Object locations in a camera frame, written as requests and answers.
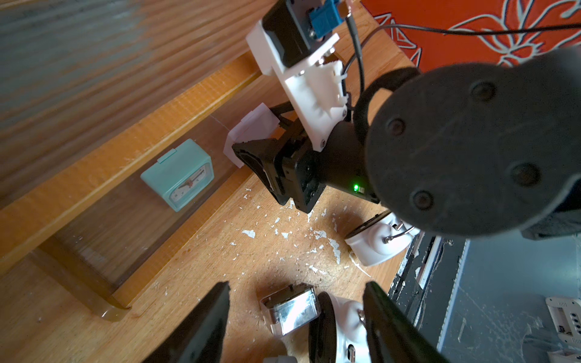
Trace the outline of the lilac square alarm clock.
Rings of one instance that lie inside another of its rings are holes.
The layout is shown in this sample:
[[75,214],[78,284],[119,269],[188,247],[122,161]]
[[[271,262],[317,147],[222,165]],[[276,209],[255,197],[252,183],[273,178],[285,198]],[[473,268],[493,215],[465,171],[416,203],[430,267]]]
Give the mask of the lilac square alarm clock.
[[223,153],[237,168],[244,163],[235,155],[232,146],[237,143],[267,139],[278,128],[279,120],[274,113],[263,103],[248,113],[228,133]]

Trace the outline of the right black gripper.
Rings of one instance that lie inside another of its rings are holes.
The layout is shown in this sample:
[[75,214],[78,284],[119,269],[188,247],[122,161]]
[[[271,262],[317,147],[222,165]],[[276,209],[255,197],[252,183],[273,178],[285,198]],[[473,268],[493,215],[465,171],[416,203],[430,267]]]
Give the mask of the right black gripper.
[[290,101],[269,109],[285,130],[280,139],[239,142],[232,146],[236,157],[248,166],[278,204],[292,199],[295,207],[310,213],[326,187],[377,204],[379,197],[369,181],[363,144],[352,123],[340,121],[322,151],[312,142]]

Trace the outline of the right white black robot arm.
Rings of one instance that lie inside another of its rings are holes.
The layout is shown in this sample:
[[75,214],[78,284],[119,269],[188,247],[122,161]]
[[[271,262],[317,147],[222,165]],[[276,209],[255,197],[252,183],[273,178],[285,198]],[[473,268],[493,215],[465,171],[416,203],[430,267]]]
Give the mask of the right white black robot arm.
[[580,49],[520,66],[390,71],[315,151],[298,122],[234,153],[279,204],[309,213],[325,187],[424,231],[539,240],[580,231]]

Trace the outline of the teal square alarm clock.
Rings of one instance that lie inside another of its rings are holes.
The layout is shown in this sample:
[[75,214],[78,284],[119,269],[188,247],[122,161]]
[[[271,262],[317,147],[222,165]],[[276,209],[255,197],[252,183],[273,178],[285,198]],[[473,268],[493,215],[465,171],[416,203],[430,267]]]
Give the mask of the teal square alarm clock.
[[140,178],[175,212],[179,212],[213,180],[210,155],[193,140],[170,149]]

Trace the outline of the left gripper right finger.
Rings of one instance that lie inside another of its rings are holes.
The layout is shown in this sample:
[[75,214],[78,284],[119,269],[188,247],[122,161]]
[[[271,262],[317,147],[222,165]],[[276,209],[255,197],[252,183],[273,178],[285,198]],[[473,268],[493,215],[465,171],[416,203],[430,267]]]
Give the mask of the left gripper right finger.
[[381,286],[366,284],[363,307],[367,342],[372,362],[446,362],[402,314]]

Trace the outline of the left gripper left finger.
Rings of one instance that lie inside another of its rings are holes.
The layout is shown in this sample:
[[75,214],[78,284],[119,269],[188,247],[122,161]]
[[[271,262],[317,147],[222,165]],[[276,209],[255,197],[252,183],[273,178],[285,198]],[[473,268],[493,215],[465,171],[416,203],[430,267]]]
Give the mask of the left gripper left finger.
[[219,362],[230,308],[227,281],[214,285],[145,362]]

